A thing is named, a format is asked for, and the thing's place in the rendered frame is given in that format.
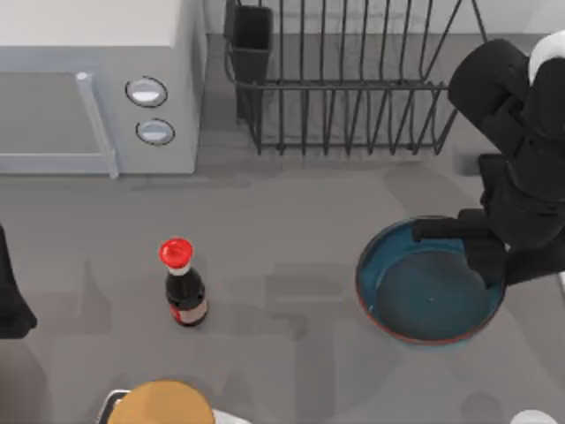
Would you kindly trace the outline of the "blue bowl with red rim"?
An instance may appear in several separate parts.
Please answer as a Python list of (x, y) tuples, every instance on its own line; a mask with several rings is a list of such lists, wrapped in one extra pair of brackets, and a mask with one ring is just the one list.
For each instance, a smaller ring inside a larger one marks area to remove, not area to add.
[(410, 218), (392, 223), (365, 245), (355, 271), (358, 304), (407, 345), (461, 344), (489, 325), (506, 285), (468, 266), (461, 239), (416, 241), (412, 225)]

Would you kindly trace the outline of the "white rounded object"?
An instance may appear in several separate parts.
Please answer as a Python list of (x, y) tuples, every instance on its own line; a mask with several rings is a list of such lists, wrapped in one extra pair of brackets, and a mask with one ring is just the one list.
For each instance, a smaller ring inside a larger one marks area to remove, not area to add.
[(509, 424), (559, 424), (550, 414), (537, 409), (526, 409), (512, 417)]

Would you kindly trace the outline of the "dark bottle with red cap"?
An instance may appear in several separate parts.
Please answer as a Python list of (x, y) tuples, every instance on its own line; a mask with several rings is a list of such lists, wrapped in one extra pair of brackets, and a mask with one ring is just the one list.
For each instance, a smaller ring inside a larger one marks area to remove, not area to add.
[(183, 327), (197, 327), (207, 317), (206, 287), (197, 269), (192, 266), (193, 246), (182, 237), (164, 241), (159, 259), (167, 269), (166, 299), (174, 321)]

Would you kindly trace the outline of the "black cutlery holder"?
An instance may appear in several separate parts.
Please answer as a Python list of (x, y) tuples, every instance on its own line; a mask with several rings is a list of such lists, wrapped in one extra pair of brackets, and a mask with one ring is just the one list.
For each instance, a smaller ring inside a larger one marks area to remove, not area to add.
[(271, 8), (226, 0), (224, 36), (237, 83), (262, 85), (266, 80), (273, 24)]

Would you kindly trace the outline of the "small round microwave knob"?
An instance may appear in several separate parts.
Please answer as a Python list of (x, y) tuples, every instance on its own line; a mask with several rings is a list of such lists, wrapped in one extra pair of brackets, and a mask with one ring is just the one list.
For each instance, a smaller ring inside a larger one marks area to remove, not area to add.
[(136, 124), (135, 132), (139, 140), (150, 146), (165, 146), (176, 136), (174, 127), (166, 120), (154, 118)]

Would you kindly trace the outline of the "pale microwave oven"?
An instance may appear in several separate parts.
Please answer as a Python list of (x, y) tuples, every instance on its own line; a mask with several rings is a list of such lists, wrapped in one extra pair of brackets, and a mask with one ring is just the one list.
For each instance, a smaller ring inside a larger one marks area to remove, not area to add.
[[(117, 148), (121, 175), (190, 174), (200, 138), (207, 64), (203, 0), (0, 0), (0, 72), (90, 72)], [(125, 84), (143, 76), (168, 90), (141, 108)], [(165, 146), (135, 127), (162, 119), (175, 129)]]

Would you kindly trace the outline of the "large round microwave knob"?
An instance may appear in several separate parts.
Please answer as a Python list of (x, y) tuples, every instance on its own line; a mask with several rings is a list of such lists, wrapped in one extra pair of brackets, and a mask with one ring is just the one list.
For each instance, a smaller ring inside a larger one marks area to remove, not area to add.
[(125, 84), (128, 99), (141, 108), (154, 109), (163, 105), (168, 99), (168, 90), (158, 79), (143, 76)]

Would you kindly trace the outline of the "brown round bread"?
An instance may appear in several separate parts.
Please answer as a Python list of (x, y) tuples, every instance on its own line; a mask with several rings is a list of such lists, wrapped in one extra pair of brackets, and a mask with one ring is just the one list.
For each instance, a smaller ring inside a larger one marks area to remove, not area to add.
[(114, 407), (108, 424), (216, 424), (207, 399), (178, 380), (143, 383)]

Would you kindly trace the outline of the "pale microwave door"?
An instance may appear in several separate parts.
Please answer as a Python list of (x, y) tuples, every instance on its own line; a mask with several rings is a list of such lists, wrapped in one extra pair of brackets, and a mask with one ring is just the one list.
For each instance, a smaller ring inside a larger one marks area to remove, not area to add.
[(0, 72), (0, 175), (109, 175), (76, 74)]

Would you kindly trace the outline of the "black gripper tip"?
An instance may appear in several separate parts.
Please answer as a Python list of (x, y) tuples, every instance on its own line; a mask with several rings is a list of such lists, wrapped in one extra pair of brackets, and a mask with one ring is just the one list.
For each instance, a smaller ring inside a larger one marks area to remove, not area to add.
[(4, 227), (0, 224), (0, 340), (22, 339), (37, 324), (34, 312), (18, 288)]

